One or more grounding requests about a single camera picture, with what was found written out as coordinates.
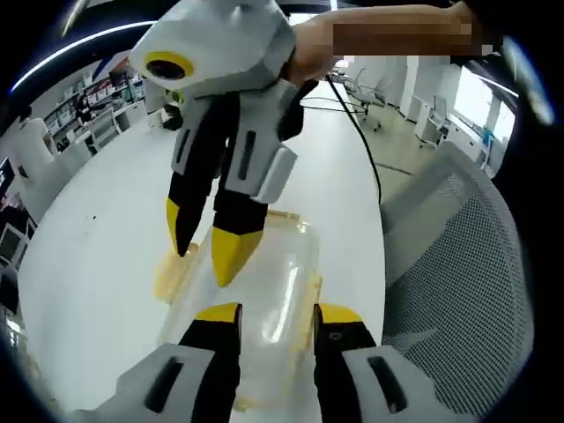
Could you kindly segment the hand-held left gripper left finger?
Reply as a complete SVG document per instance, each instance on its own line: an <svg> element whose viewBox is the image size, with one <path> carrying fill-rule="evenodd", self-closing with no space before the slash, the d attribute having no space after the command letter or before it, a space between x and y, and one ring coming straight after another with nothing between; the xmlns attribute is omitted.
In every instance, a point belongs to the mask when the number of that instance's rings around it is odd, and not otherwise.
<svg viewBox="0 0 564 423"><path fill-rule="evenodd" d="M163 344L117 379L115 394L73 422L228 422L241 379L238 302L199 312L178 344Z"/></svg>

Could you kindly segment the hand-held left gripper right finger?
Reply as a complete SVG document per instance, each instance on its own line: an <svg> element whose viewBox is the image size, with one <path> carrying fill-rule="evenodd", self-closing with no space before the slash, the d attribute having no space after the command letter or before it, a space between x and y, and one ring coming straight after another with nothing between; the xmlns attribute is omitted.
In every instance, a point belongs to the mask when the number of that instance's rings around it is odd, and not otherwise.
<svg viewBox="0 0 564 423"><path fill-rule="evenodd" d="M314 382L323 422L440 422L434 383L378 346L351 309L314 305Z"/></svg>

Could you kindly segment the person's right hand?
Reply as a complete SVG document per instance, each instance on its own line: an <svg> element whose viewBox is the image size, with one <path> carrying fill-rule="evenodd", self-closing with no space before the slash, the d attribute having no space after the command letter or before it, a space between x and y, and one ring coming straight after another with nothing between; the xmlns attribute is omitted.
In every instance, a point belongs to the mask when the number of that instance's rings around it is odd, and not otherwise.
<svg viewBox="0 0 564 423"><path fill-rule="evenodd" d="M321 15L292 26L295 48L286 68L286 79L296 86L323 78L336 62L331 24Z"/></svg>

